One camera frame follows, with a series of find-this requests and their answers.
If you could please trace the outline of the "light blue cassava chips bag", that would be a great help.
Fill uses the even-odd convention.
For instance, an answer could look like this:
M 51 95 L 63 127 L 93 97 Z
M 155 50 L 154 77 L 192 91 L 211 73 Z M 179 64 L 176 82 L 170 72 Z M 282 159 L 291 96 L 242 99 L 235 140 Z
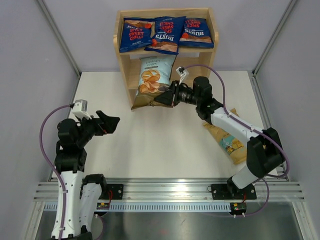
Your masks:
M 155 101 L 155 98 L 169 88 L 175 60 L 175 55 L 149 56 L 140 59 L 141 68 L 132 110 L 164 106 Z

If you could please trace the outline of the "blue Burts chips bag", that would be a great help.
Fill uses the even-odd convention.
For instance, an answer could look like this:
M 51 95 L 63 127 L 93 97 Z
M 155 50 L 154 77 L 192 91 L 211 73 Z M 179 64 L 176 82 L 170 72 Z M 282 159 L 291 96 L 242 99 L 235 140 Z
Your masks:
M 213 48 L 214 42 L 205 18 L 187 17 L 179 40 L 180 46 L 195 48 Z
M 154 18 L 125 17 L 119 52 L 126 53 L 151 45 Z
M 155 19 L 155 33 L 151 44 L 144 48 L 145 51 L 154 51 L 167 55 L 179 54 L 179 42 L 184 30 L 185 16 L 163 16 Z

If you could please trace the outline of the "tan kettle chips bag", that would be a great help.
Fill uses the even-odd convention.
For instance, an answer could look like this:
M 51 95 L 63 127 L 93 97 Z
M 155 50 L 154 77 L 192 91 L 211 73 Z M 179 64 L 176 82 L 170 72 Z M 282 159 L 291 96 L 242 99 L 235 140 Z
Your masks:
M 237 138 L 222 128 L 207 122 L 204 122 L 202 125 L 209 131 L 211 136 L 216 140 L 221 149 L 230 157 L 235 165 L 247 160 L 247 149 Z

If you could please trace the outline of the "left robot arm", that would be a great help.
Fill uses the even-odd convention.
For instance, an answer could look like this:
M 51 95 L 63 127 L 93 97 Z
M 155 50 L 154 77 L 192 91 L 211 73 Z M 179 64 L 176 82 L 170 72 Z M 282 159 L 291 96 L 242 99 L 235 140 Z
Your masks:
M 120 118 L 101 110 L 97 117 L 62 120 L 57 125 L 54 160 L 58 178 L 58 203 L 52 240 L 91 240 L 92 220 L 98 199 L 110 193 L 103 174 L 85 175 L 86 144 L 94 136 L 113 134 Z

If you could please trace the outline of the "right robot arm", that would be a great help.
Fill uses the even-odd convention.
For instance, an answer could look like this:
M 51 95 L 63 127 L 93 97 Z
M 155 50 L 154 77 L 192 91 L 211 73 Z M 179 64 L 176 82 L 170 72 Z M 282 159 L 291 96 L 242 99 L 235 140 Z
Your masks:
M 245 188 L 286 161 L 278 132 L 271 127 L 257 128 L 228 111 L 213 97 L 207 77 L 196 77 L 193 87 L 173 81 L 154 100 L 169 107 L 179 103 L 195 105 L 197 115 L 202 120 L 231 134 L 246 147 L 246 165 L 225 183 L 226 192 L 232 199 L 239 199 Z

